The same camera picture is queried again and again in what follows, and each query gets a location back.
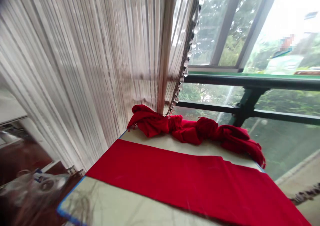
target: table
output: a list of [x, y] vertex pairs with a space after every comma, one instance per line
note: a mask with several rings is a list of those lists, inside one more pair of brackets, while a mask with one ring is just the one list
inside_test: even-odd
[[[182, 144], [168, 134], [147, 138], [139, 129], [126, 131], [120, 139], [179, 153], [221, 156], [233, 164], [263, 171], [249, 156], [227, 151], [218, 142], [206, 140], [200, 146], [194, 146]], [[57, 211], [74, 223], [89, 215], [86, 222], [95, 226], [224, 225], [87, 176], [64, 198]]]

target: railing post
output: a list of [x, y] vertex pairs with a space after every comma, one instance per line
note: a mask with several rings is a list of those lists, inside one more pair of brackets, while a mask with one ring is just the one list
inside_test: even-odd
[[247, 118], [252, 117], [255, 104], [267, 90], [269, 88], [245, 88], [240, 102], [235, 105], [236, 108], [239, 108], [239, 112], [232, 115], [229, 124], [241, 127]]

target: window frame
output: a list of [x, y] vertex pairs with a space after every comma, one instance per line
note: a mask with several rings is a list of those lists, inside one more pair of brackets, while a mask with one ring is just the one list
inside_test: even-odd
[[219, 66], [219, 61], [226, 44], [226, 40], [230, 31], [230, 27], [236, 13], [237, 6], [240, 0], [227, 0], [228, 5], [221, 24], [217, 43], [212, 49], [212, 57], [208, 65], [189, 65], [189, 71], [197, 72], [229, 72], [241, 73], [247, 63], [247, 60], [252, 52], [254, 44], [256, 43], [269, 11], [273, 5], [274, 0], [262, 0], [258, 8], [257, 14], [250, 27], [249, 33], [245, 43], [241, 49], [236, 65], [234, 66]]

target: red fabric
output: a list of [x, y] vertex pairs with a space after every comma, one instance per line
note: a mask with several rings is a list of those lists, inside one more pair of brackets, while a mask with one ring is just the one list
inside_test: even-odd
[[232, 224], [310, 225], [267, 174], [221, 157], [118, 139], [86, 175]]
[[133, 116], [127, 126], [138, 125], [147, 137], [160, 133], [171, 133], [181, 143], [201, 144], [204, 139], [221, 141], [221, 146], [238, 154], [248, 153], [262, 168], [266, 160], [261, 146], [253, 140], [246, 129], [232, 125], [221, 125], [208, 118], [201, 117], [197, 122], [183, 120], [181, 115], [167, 117], [157, 114], [145, 105], [135, 105], [132, 108]]

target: bunched red cloth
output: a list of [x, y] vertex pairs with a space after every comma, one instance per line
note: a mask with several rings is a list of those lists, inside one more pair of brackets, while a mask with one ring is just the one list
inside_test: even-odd
[[227, 223], [310, 225], [267, 174], [222, 157], [118, 139], [86, 175]]
[[201, 117], [198, 121], [183, 120], [181, 115], [167, 117], [159, 115], [145, 105], [132, 107], [133, 116], [127, 126], [137, 125], [147, 137], [160, 133], [171, 133], [181, 143], [201, 144], [204, 139], [220, 141], [221, 147], [235, 153], [248, 153], [263, 169], [266, 160], [261, 146], [253, 140], [246, 129], [232, 125], [221, 125], [208, 118]]

